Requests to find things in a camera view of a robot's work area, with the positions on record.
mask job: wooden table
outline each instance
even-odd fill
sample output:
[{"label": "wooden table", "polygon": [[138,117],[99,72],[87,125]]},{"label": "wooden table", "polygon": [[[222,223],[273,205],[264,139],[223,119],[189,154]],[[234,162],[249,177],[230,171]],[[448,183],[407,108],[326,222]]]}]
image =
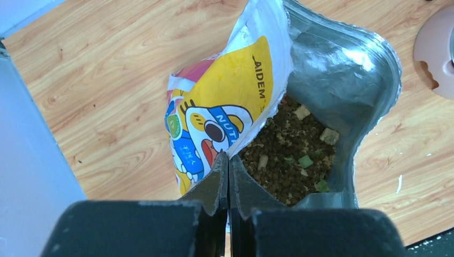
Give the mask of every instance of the wooden table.
[{"label": "wooden table", "polygon": [[[413,61],[423,23],[450,0],[303,0],[386,37],[404,67],[397,105],[357,154],[361,207],[406,244],[454,226],[454,101]],[[164,129],[172,71],[221,50],[246,0],[67,0],[4,41],[90,199],[176,199]],[[396,193],[402,175],[402,189]]]}]

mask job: wood grain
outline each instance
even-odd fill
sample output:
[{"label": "wood grain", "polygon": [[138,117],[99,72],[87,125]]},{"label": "wood grain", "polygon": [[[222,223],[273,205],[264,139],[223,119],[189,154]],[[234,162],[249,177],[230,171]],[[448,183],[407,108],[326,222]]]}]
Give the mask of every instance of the wood grain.
[{"label": "wood grain", "polygon": [[[406,244],[453,227],[454,101],[431,91],[412,57],[420,27],[450,0],[302,2],[377,31],[403,64],[397,105],[356,157],[361,207],[386,212]],[[4,41],[90,199],[179,197],[163,122],[167,77],[221,50],[245,3],[67,0]]]}]

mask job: pet food bag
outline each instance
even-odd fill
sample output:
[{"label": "pet food bag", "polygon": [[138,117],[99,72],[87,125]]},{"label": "pet food bag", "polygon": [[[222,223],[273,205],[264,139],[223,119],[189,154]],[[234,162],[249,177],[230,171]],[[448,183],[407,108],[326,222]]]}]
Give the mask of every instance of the pet food bag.
[{"label": "pet food bag", "polygon": [[237,154],[272,117],[293,70],[280,0],[250,0],[226,48],[169,78],[165,128],[181,194],[221,151]]}]

